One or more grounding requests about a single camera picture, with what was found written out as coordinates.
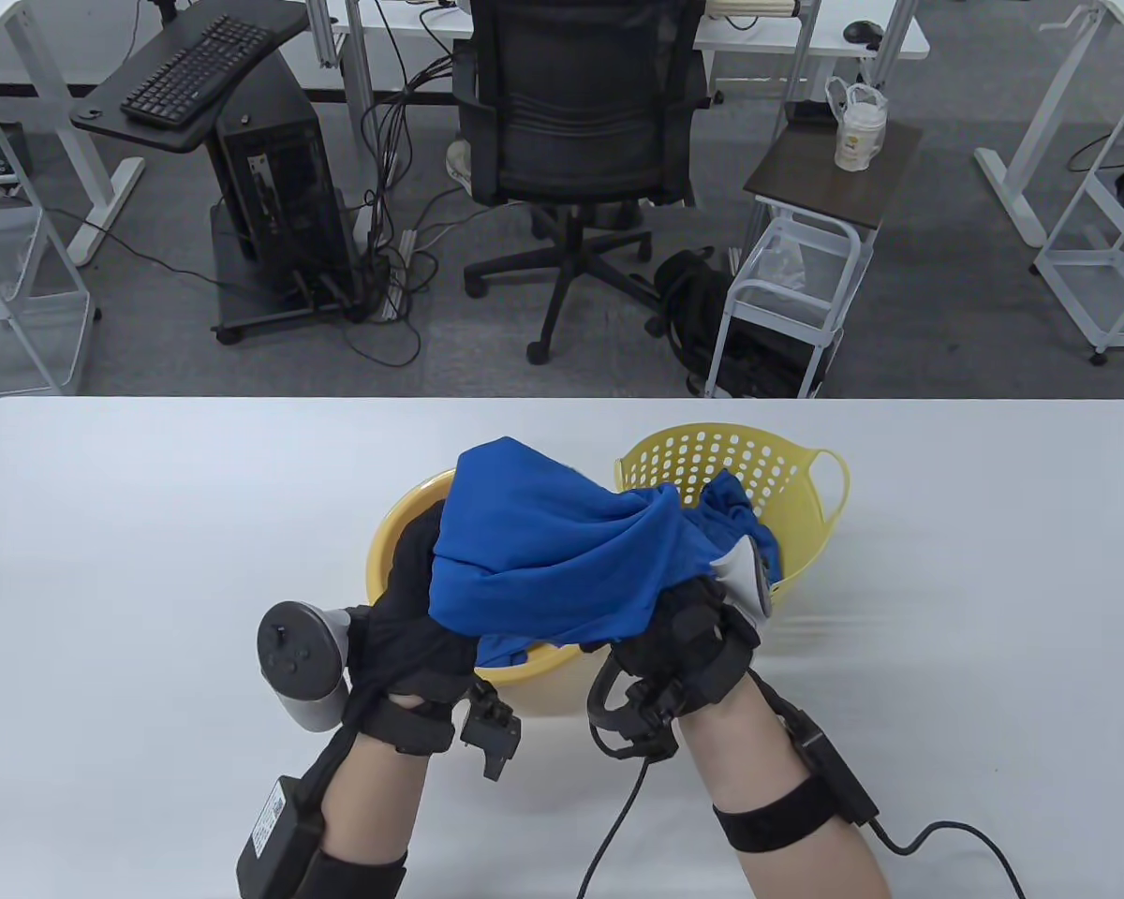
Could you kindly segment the person's left hand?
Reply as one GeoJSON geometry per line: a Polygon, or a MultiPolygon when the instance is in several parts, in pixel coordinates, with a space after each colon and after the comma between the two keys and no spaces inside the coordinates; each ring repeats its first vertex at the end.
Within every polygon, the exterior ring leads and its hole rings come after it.
{"type": "Polygon", "coordinates": [[[475,678],[480,639],[430,617],[430,576],[445,505],[413,518],[395,544],[378,603],[351,612],[344,730],[413,757],[446,752],[453,710],[475,678]]]}

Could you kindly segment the person's right hand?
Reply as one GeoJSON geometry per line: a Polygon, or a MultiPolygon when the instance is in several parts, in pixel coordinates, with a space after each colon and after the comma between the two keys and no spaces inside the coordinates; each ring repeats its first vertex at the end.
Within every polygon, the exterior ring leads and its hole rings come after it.
{"type": "Polygon", "coordinates": [[[661,592],[646,629],[613,641],[611,659],[634,680],[627,710],[655,729],[728,697],[760,643],[726,588],[700,576],[661,592]]]}

